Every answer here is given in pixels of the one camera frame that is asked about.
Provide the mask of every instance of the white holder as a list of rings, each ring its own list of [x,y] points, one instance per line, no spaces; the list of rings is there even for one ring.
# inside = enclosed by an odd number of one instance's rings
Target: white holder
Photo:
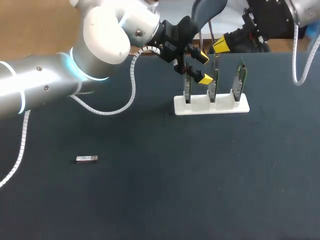
[[[176,115],[202,114],[236,114],[248,113],[250,107],[245,94],[241,94],[239,102],[235,101],[232,89],[229,94],[217,94],[215,103],[210,102],[209,92],[206,95],[191,95],[191,103],[186,103],[184,96],[174,97],[174,111]]]

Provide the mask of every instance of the dark work surface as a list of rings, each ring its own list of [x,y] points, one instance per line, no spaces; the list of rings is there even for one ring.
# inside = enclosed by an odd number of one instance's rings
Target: dark work surface
[[[243,57],[246,114],[175,116],[183,80],[155,56],[138,59],[137,97],[122,114],[94,115],[71,98],[32,110],[21,166],[0,189],[0,239],[320,239],[320,55],[301,87],[290,54]],[[220,93],[240,58],[222,56]],[[81,98],[123,106],[129,65]],[[0,179],[18,156],[22,120],[0,122]],[[74,163],[88,155],[99,162]]]

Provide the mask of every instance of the white cable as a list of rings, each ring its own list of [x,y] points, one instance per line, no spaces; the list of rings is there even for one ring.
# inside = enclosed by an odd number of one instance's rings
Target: white cable
[[[315,41],[313,48],[310,52],[309,58],[306,62],[302,77],[300,79],[300,81],[297,80],[297,46],[298,46],[298,32],[299,32],[299,27],[297,24],[294,25],[294,39],[293,39],[293,58],[292,58],[292,75],[293,75],[293,83],[296,86],[301,86],[308,75],[308,72],[310,70],[310,66],[312,64],[312,61],[316,55],[316,52],[320,46],[320,35],[317,38],[317,40]]]
[[[126,109],[128,109],[131,104],[134,102],[135,96],[136,96],[136,81],[135,81],[135,64],[136,61],[138,59],[138,57],[145,51],[152,51],[156,54],[160,54],[160,49],[156,48],[154,46],[145,46],[143,48],[141,48],[133,57],[132,62],[131,62],[131,66],[130,66],[130,78],[131,78],[131,84],[132,84],[132,93],[131,93],[131,98],[129,100],[129,102],[122,108],[116,110],[116,111],[109,111],[109,112],[104,112],[104,111],[98,111],[93,109],[92,107],[88,106],[86,103],[84,103],[82,100],[80,100],[78,97],[76,97],[75,95],[70,96],[71,98],[73,98],[74,100],[76,100],[79,104],[81,104],[84,108],[86,108],[87,110],[89,110],[90,112],[94,113],[94,114],[98,114],[98,115],[102,115],[102,116],[111,116],[111,115],[116,115],[119,113],[122,113],[123,111],[125,111]]]
[[[29,119],[30,111],[31,110],[26,111],[25,114],[24,114],[21,145],[20,145],[20,152],[19,152],[18,158],[17,158],[13,168],[8,173],[8,175],[2,181],[0,181],[0,188],[3,185],[5,185],[9,181],[9,179],[15,174],[15,172],[17,171],[17,169],[18,169],[18,167],[19,167],[19,165],[20,165],[20,163],[22,161],[22,157],[24,156],[25,145],[26,145],[26,137],[27,137],[28,119]]]

